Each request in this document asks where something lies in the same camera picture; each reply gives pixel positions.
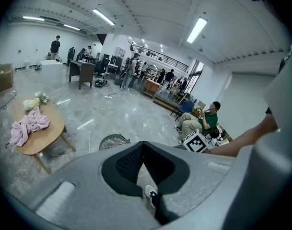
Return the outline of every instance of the wooden table leg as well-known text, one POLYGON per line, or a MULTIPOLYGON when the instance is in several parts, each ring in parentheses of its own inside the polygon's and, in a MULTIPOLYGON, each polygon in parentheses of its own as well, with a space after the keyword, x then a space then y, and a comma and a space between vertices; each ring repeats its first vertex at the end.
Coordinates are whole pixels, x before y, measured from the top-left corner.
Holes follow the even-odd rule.
POLYGON ((48 169, 44 163, 40 160, 40 158, 37 156, 37 154, 33 154, 32 157, 39 163, 39 165, 48 173, 51 174, 51 170, 48 169))
POLYGON ((76 151, 76 149, 74 148, 74 146, 71 145, 71 144, 69 143, 69 141, 65 138, 64 134, 60 134, 60 137, 63 139, 63 141, 67 144, 67 146, 68 146, 73 152, 76 151))

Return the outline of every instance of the man in green shirt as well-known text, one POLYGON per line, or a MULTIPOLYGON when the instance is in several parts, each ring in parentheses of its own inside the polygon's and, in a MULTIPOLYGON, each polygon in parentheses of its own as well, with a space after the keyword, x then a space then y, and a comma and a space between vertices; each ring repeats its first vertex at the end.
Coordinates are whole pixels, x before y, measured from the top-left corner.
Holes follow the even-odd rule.
POLYGON ((190 133, 199 129, 201 133, 209 132, 217 124, 217 111, 220 109, 221 104, 219 102, 213 102, 210 105, 209 112, 201 112, 202 119, 198 119, 189 113, 183 113, 180 118, 179 125, 175 128, 178 132, 182 133, 185 137, 188 136, 190 133))

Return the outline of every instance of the cardboard box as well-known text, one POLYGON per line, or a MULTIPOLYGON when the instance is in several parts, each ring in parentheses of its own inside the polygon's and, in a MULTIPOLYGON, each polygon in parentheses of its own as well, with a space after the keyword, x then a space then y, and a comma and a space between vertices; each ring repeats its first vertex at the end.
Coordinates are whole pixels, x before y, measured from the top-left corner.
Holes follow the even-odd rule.
POLYGON ((9 89, 13 84, 12 64, 0 65, 0 92, 9 89))

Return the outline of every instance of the white cabinet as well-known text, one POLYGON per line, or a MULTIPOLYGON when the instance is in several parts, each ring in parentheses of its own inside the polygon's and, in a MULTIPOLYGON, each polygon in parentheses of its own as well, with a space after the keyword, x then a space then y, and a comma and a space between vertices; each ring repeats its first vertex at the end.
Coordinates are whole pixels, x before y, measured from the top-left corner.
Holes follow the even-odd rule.
POLYGON ((123 58, 125 56, 125 54, 126 54, 126 52, 124 49, 122 49, 121 47, 116 48, 115 56, 123 58))

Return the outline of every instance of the railing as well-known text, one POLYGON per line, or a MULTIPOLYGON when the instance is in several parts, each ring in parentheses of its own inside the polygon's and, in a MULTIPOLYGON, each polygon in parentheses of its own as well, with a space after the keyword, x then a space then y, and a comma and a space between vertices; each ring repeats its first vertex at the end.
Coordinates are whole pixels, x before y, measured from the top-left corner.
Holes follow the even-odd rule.
POLYGON ((147 55, 147 56, 153 57, 154 59, 157 59, 157 60, 160 60, 162 62, 165 62, 165 63, 173 66, 174 68, 178 68, 181 71, 186 72, 186 69, 188 68, 188 66, 183 64, 182 62, 177 61, 177 60, 175 60, 173 58, 170 58, 170 57, 168 57, 166 55, 163 55, 163 54, 161 54, 159 52, 156 52, 154 50, 149 50, 149 49, 144 48, 144 47, 135 46, 133 44, 130 44, 130 47, 133 47, 133 51, 134 52, 138 52, 139 54, 143 54, 143 55, 147 55))

